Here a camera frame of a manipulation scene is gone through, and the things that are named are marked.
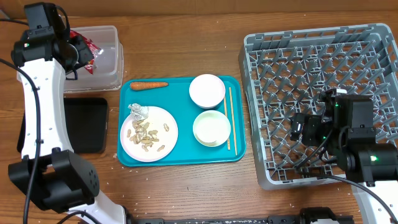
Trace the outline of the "red snack wrapper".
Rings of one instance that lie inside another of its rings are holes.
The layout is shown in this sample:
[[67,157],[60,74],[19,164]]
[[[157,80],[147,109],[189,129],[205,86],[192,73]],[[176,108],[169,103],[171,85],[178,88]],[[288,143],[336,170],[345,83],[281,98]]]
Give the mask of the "red snack wrapper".
[[103,53],[103,50],[94,44],[91,39],[74,30],[70,31],[70,43],[78,52],[75,69],[84,67],[89,74],[94,74],[95,59]]

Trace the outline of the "white tissue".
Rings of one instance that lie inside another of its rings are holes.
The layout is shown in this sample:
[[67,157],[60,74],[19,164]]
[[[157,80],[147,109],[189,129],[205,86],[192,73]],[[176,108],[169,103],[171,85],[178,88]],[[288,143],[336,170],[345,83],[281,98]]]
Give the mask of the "white tissue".
[[143,121],[149,117],[149,107],[133,103],[127,106],[131,110],[133,121]]

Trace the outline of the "wooden chopstick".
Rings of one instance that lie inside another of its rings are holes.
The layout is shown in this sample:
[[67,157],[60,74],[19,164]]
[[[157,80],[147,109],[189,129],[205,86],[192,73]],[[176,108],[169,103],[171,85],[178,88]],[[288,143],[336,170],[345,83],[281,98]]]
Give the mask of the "wooden chopstick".
[[224,106],[224,115],[225,115],[225,127],[224,127],[224,131],[225,131],[225,136],[226,136],[226,143],[227,143],[227,148],[230,151],[231,150],[231,145],[230,145],[230,132],[231,132],[231,126],[230,126],[230,122],[228,119],[228,110],[227,110],[227,104],[226,104],[226,97],[224,96],[223,98],[223,106]]
[[229,87],[229,101],[230,101],[231,120],[232,120],[232,127],[233,127],[234,153],[235,153],[235,156],[237,156],[238,150],[237,150],[237,140],[236,140],[236,127],[235,127],[234,105],[233,105],[233,95],[232,95],[231,87]]

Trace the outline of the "white bowl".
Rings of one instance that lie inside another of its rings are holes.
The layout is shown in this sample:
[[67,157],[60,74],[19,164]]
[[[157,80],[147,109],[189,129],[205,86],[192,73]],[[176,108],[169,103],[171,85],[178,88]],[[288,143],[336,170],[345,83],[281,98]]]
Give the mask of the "white bowl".
[[195,139],[206,147],[218,147],[226,142],[225,115],[215,110],[200,113],[193,122]]

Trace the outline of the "pink bowl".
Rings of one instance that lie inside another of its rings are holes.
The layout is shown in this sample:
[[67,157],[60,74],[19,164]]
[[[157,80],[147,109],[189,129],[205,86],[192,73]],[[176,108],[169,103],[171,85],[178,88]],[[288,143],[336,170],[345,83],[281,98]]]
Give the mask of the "pink bowl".
[[225,96],[226,88],[221,78],[212,74],[202,74],[195,77],[189,86],[192,101],[203,109],[214,108]]

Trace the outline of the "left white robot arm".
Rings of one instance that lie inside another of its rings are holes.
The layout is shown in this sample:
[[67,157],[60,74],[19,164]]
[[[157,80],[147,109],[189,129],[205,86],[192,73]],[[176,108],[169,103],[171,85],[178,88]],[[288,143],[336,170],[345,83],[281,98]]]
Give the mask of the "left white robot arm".
[[24,145],[21,161],[8,167],[11,182],[24,193],[26,207],[87,223],[132,223],[128,209],[100,190],[94,165],[74,152],[67,133],[64,83],[93,59],[90,48],[70,35],[60,6],[37,2],[24,10],[27,30],[8,63],[23,85],[25,107]]

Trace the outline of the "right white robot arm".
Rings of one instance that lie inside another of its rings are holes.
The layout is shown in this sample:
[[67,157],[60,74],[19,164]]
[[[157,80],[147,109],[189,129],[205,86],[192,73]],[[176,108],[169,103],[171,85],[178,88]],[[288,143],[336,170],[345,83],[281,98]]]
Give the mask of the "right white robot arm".
[[322,114],[290,119],[290,140],[316,148],[297,172],[350,184],[364,222],[397,223],[397,148],[376,141],[372,99],[332,88],[320,101]]

